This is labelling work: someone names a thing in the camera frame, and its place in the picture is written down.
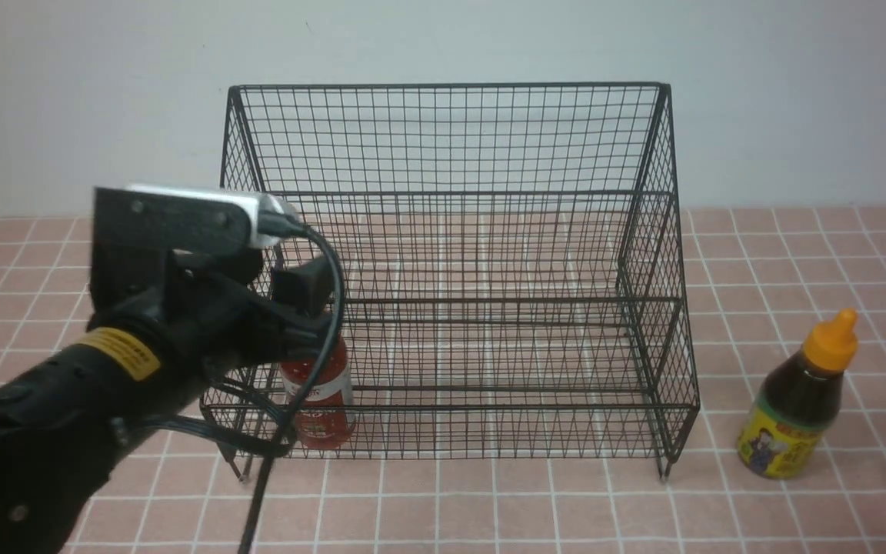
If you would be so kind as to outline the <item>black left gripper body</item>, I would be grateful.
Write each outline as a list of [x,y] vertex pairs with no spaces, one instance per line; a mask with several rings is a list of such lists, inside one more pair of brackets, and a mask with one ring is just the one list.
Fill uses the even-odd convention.
[[[289,227],[289,217],[261,217],[266,235],[284,239]],[[263,266],[250,235],[250,218],[235,205],[98,187],[89,327],[130,331],[183,359],[217,351],[250,358],[247,329],[268,318],[244,291]]]

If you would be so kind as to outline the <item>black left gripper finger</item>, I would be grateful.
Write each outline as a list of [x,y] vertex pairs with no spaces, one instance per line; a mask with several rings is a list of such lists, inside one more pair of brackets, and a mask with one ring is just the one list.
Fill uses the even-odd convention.
[[281,360],[313,360],[320,353],[331,325],[328,302],[334,293],[334,274],[327,257],[291,267],[281,263],[270,270],[270,299],[280,306],[284,323],[280,334]]

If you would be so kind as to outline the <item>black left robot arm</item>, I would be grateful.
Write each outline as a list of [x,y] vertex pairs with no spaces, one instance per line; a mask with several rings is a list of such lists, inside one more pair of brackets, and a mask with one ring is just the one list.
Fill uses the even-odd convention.
[[255,192],[98,187],[85,335],[0,386],[0,553],[58,553],[158,430],[261,457],[238,550],[340,336],[341,260]]

